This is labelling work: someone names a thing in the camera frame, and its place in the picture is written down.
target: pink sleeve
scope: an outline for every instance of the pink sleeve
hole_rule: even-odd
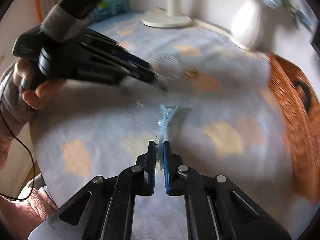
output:
[[[12,141],[0,140],[0,170],[4,167],[8,158],[8,151],[10,149]]]
[[[43,188],[33,189],[25,201],[10,201],[0,196],[0,210],[22,240],[27,240],[29,234],[57,209]]]

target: white wall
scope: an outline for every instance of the white wall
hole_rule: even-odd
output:
[[[11,54],[15,39],[23,32],[38,25],[34,0],[15,0],[0,22],[0,73],[15,60]],[[33,152],[29,127],[25,126],[19,135]],[[0,192],[17,196],[32,165],[28,152],[14,141],[8,154],[5,168],[0,171]]]
[[[132,10],[165,8],[165,0],[130,0]],[[182,0],[182,12],[228,30],[243,0]],[[299,6],[300,0],[294,0]],[[283,9],[269,10],[263,51],[274,52],[299,66],[320,97],[320,60],[310,45],[312,35],[300,25],[297,30],[292,18]]]

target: finger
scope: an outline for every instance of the finger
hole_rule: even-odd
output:
[[[49,102],[49,100],[37,97],[35,90],[24,91],[22,93],[22,99],[35,110],[44,108]]]
[[[21,83],[21,76],[19,76],[17,72],[14,70],[12,78],[13,78],[13,83],[18,87]]]
[[[45,81],[36,88],[36,95],[39,98],[51,97],[57,94],[57,92],[63,86],[64,83],[65,83],[65,80]]]
[[[41,110],[45,108],[48,104],[47,101],[39,101],[39,102],[26,102],[29,106],[31,106],[35,110]]]
[[[28,90],[22,93],[22,99],[27,102],[38,102],[41,101],[39,97],[36,95],[35,90]]]
[[[24,58],[20,58],[16,61],[14,64],[14,71],[17,75],[24,79],[31,78],[34,73],[34,69],[30,60]]]

